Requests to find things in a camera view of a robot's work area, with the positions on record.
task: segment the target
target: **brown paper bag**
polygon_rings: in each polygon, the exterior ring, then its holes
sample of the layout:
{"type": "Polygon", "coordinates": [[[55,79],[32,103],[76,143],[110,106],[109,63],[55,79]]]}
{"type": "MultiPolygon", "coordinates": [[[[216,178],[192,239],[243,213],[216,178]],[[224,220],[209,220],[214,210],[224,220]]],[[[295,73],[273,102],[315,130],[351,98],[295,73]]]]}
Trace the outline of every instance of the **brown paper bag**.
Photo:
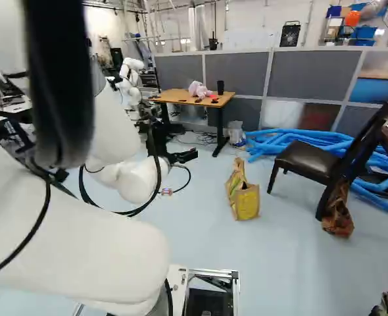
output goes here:
{"type": "Polygon", "coordinates": [[[341,179],[328,199],[326,214],[321,221],[322,228],[329,234],[349,238],[354,230],[353,220],[346,202],[351,183],[341,179]]]}
{"type": "Polygon", "coordinates": [[[260,212],[260,186],[248,183],[244,160],[235,158],[234,170],[225,183],[226,194],[237,221],[258,217],[260,212]]]}

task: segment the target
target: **table leg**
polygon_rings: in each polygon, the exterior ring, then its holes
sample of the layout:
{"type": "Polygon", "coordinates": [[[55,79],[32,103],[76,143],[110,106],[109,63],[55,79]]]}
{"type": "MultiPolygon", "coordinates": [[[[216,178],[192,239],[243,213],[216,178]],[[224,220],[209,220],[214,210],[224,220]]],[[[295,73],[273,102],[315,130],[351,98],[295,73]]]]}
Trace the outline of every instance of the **table leg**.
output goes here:
{"type": "Polygon", "coordinates": [[[168,106],[166,103],[160,104],[160,109],[162,110],[162,121],[165,125],[170,125],[169,114],[168,114],[168,106]]]}
{"type": "Polygon", "coordinates": [[[18,122],[16,122],[15,120],[9,120],[9,122],[11,126],[14,128],[14,130],[16,131],[16,133],[18,134],[18,137],[20,137],[20,139],[24,144],[23,147],[16,150],[16,153],[25,152],[26,150],[35,146],[35,144],[30,141],[27,133],[23,130],[23,128],[20,126],[18,122]]]}
{"type": "Polygon", "coordinates": [[[226,142],[229,140],[228,137],[223,135],[223,108],[218,109],[218,145],[213,151],[212,156],[217,157],[220,153],[220,150],[226,145],[226,142]]]}

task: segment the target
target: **cable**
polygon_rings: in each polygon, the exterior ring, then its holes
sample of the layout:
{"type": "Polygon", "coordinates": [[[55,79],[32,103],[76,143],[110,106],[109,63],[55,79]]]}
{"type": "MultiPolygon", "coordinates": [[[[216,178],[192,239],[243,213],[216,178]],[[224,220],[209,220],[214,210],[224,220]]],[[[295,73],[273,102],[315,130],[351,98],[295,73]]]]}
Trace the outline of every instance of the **cable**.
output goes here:
{"type": "Polygon", "coordinates": [[[100,168],[99,170],[90,171],[90,170],[87,169],[86,164],[84,164],[83,167],[84,167],[84,170],[86,170],[87,173],[92,173],[92,174],[93,174],[93,173],[101,172],[101,171],[105,168],[105,166],[104,166],[104,167],[100,168]]]}
{"type": "Polygon", "coordinates": [[[172,290],[169,286],[168,279],[165,279],[165,290],[168,296],[168,316],[174,316],[174,302],[172,301],[172,290]]]}
{"type": "Polygon", "coordinates": [[[218,142],[212,141],[213,139],[217,138],[216,134],[206,133],[206,132],[194,132],[194,131],[191,131],[191,132],[193,132],[194,134],[199,134],[197,136],[197,140],[199,141],[199,143],[197,143],[197,142],[183,142],[178,137],[175,137],[175,140],[181,144],[188,144],[188,145],[204,145],[204,146],[206,146],[206,145],[218,143],[218,142]]]}
{"type": "MultiPolygon", "coordinates": [[[[142,210],[144,210],[149,204],[155,199],[156,195],[159,193],[160,190],[160,185],[162,184],[162,173],[160,171],[160,163],[159,163],[159,158],[156,152],[156,146],[155,146],[155,141],[153,139],[153,134],[152,134],[152,129],[151,126],[149,127],[149,131],[147,132],[147,141],[149,144],[149,147],[151,149],[151,152],[153,154],[153,159],[155,160],[155,165],[156,165],[156,171],[157,171],[157,183],[155,190],[150,197],[150,199],[144,203],[142,206],[133,209],[131,211],[126,211],[126,212],[113,212],[119,215],[128,215],[128,217],[134,217],[142,210]]],[[[84,171],[84,165],[80,167],[79,173],[78,173],[78,187],[80,191],[80,195],[82,196],[83,201],[85,201],[88,204],[92,204],[93,206],[99,207],[87,194],[85,187],[84,187],[84,182],[83,182],[83,171],[84,171]]]]}
{"type": "Polygon", "coordinates": [[[119,92],[120,95],[121,95],[121,105],[122,105],[122,102],[123,102],[123,100],[124,100],[124,96],[122,95],[122,92],[121,92],[121,89],[120,89],[120,88],[118,88],[118,92],[119,92]]]}
{"type": "Polygon", "coordinates": [[[191,171],[186,166],[182,166],[182,165],[173,165],[173,167],[185,169],[188,172],[188,180],[187,180],[187,182],[181,188],[179,188],[179,189],[177,189],[177,190],[172,192],[172,193],[176,193],[176,192],[179,192],[182,189],[184,189],[189,184],[189,182],[191,181],[191,171]]]}
{"type": "Polygon", "coordinates": [[[45,218],[49,201],[51,199],[51,187],[50,187],[50,180],[48,178],[45,178],[45,201],[43,202],[43,206],[41,209],[41,212],[39,213],[39,216],[36,219],[35,224],[33,225],[32,229],[29,231],[28,235],[23,239],[23,241],[17,246],[17,248],[0,263],[0,270],[4,268],[6,265],[8,265],[15,257],[18,256],[20,252],[29,244],[30,240],[35,236],[37,230],[41,226],[41,223],[43,222],[43,219],[45,218]]]}

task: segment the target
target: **orange object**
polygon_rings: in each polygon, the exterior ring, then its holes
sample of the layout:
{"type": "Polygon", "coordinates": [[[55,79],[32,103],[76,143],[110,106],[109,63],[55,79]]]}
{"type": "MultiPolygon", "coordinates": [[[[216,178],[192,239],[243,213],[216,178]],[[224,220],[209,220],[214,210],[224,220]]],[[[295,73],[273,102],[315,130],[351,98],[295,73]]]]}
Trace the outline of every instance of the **orange object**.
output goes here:
{"type": "Polygon", "coordinates": [[[356,26],[358,25],[360,20],[360,12],[359,11],[351,11],[345,17],[345,25],[346,26],[356,26]]]}

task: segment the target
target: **black cable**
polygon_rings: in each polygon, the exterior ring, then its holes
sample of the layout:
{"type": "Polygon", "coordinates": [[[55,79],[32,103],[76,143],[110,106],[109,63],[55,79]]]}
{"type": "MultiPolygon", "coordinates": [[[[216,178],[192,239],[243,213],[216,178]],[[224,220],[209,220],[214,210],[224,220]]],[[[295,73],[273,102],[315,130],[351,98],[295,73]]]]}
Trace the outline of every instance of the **black cable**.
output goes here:
{"type": "Polygon", "coordinates": [[[172,290],[169,286],[168,279],[165,279],[165,290],[168,296],[168,316],[174,316],[174,302],[172,301],[172,290]]]}
{"type": "Polygon", "coordinates": [[[122,95],[122,92],[121,92],[121,89],[120,89],[120,88],[118,88],[118,92],[119,92],[120,95],[121,95],[121,104],[122,104],[122,101],[124,100],[124,96],[122,95]]]}
{"type": "Polygon", "coordinates": [[[84,164],[83,167],[84,167],[84,170],[86,170],[87,173],[98,173],[98,172],[101,172],[105,168],[105,167],[102,167],[99,170],[90,171],[90,170],[87,169],[86,164],[84,164]]]}
{"type": "Polygon", "coordinates": [[[37,176],[40,176],[42,179],[45,179],[45,181],[49,181],[50,184],[52,184],[54,187],[59,189],[60,191],[64,192],[65,194],[68,194],[69,196],[72,196],[73,198],[77,198],[69,189],[67,189],[62,183],[57,181],[55,178],[55,173],[46,170],[39,166],[33,157],[30,158],[31,164],[26,164],[26,167],[31,170],[34,174],[37,176]]]}
{"type": "Polygon", "coordinates": [[[39,213],[39,216],[37,217],[35,224],[33,225],[32,229],[29,231],[25,239],[23,239],[23,241],[19,243],[17,248],[0,263],[0,270],[4,268],[6,265],[8,265],[15,257],[17,257],[18,254],[22,252],[22,250],[29,244],[30,240],[35,236],[37,230],[41,226],[41,223],[47,214],[50,199],[51,199],[50,181],[48,178],[46,178],[45,179],[45,201],[43,202],[43,207],[41,209],[41,212],[39,213]]]}
{"type": "Polygon", "coordinates": [[[177,168],[181,168],[181,169],[185,169],[187,172],[188,172],[188,181],[179,189],[173,191],[172,193],[176,193],[176,192],[179,192],[181,191],[182,189],[184,189],[188,184],[189,182],[191,181],[191,171],[186,167],[186,166],[181,166],[181,165],[173,165],[173,167],[177,167],[177,168]]]}
{"type": "MultiPolygon", "coordinates": [[[[119,215],[128,215],[128,217],[134,217],[142,210],[144,210],[149,204],[155,199],[156,195],[159,193],[160,190],[160,185],[162,184],[162,173],[160,171],[160,163],[159,163],[159,158],[156,152],[156,146],[155,146],[155,141],[153,139],[153,134],[151,130],[151,126],[149,127],[149,131],[147,132],[147,141],[149,144],[149,147],[151,148],[151,153],[153,154],[153,159],[155,160],[155,165],[156,165],[156,171],[157,171],[157,183],[156,183],[156,188],[150,197],[150,199],[144,203],[142,206],[133,209],[131,211],[126,211],[126,212],[113,212],[119,215]]],[[[78,187],[80,190],[80,194],[82,196],[83,201],[85,201],[88,204],[92,204],[93,206],[99,207],[87,194],[85,187],[84,187],[84,182],[83,182],[83,171],[84,171],[84,166],[81,166],[79,169],[79,174],[78,174],[78,187]]]]}

